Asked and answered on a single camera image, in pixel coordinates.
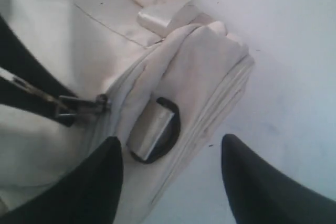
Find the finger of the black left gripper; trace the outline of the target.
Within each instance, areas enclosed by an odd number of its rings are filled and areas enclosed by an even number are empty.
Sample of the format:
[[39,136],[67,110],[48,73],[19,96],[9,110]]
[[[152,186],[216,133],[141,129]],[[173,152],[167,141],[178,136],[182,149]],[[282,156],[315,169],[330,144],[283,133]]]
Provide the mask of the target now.
[[[54,98],[61,95],[76,96],[37,61],[3,18],[1,18],[1,68]],[[54,103],[28,93],[4,78],[1,78],[1,105],[43,116],[66,127],[72,126],[75,121],[72,117],[56,118]]]

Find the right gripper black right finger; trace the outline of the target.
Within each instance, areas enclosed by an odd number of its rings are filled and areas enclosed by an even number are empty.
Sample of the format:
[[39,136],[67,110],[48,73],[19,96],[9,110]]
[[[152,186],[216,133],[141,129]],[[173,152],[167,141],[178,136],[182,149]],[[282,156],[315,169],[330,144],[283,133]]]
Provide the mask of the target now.
[[237,223],[335,223],[335,201],[280,172],[234,134],[221,144],[223,184]]

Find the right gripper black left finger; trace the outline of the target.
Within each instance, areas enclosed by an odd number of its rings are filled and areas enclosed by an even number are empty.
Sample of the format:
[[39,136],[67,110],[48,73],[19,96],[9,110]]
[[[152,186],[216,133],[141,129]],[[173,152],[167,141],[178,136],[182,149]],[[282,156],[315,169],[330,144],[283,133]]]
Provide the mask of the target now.
[[108,137],[57,184],[1,217],[1,223],[113,223],[123,184],[121,143]]

